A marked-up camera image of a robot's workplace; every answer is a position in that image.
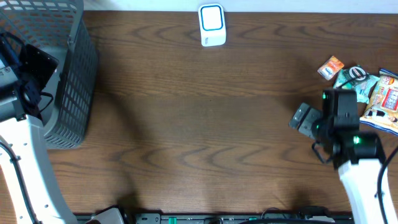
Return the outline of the green wipes packet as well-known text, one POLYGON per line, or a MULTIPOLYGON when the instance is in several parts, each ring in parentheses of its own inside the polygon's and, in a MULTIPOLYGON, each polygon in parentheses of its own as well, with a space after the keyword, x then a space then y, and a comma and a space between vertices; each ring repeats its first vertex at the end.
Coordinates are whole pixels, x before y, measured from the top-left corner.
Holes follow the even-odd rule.
POLYGON ((379 77, 374 75, 368 75, 364 80, 357 82, 354 86, 354 90, 357 94, 358 103, 369 103, 369 94, 371 88, 380 80, 379 77))

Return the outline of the teal Kleenex tissue pack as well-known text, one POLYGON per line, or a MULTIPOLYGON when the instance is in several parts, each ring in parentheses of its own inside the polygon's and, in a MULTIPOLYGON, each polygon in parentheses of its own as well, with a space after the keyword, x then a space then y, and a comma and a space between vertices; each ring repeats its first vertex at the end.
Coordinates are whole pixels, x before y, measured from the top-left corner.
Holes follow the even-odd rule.
MULTIPOLYGON (((335 83, 333 85, 333 88, 338 88, 348 80, 352 79, 354 76, 350 73, 349 69, 346 70, 340 70, 337 78, 335 80, 335 83)), ((353 89, 353 84, 351 83, 346 83, 344 86, 342 86, 343 89, 353 89)))

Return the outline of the green round-label packet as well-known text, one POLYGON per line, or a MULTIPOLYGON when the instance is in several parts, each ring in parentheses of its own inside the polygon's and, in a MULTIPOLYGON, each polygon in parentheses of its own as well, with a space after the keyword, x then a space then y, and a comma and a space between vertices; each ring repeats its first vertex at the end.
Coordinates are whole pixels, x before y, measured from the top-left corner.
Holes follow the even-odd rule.
POLYGON ((359 65, 349 68, 348 76, 350 80, 356 82, 364 82, 368 78, 367 72, 359 65))

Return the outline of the white yellow snack bag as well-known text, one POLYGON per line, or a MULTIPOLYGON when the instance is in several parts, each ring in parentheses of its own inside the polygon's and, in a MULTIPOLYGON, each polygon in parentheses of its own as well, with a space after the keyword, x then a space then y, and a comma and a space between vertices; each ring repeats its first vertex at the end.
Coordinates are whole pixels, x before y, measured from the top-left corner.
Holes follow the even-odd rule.
POLYGON ((397 74, 381 68, 360 122, 397 135, 397 74))

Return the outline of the orange tissue pack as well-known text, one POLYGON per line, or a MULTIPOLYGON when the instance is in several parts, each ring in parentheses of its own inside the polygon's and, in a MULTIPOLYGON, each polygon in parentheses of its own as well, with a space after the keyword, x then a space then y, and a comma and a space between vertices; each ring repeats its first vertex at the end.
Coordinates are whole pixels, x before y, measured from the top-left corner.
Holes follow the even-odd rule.
POLYGON ((317 72, 326 80, 331 80, 343 67, 344 63, 332 55, 317 72))

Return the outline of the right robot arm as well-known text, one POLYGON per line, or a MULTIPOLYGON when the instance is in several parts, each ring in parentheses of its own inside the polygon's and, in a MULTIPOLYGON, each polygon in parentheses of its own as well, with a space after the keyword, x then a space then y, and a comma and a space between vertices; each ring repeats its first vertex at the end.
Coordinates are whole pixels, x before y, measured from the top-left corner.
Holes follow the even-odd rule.
POLYGON ((326 89, 320 110, 301 103, 289 126, 314 140, 311 148, 323 164, 332 163, 351 205, 355 223, 397 223, 386 156, 375 132, 360 130, 357 94, 326 89))

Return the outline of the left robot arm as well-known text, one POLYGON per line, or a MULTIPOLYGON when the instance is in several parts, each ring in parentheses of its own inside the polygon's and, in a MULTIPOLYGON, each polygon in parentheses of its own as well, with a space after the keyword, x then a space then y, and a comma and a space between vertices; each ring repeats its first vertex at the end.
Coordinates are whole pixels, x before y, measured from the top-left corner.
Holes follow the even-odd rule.
POLYGON ((47 152, 82 143, 97 63, 84 30, 66 47, 36 47, 1 34, 1 169, 18 223, 126 223, 118 206, 75 215, 47 152))

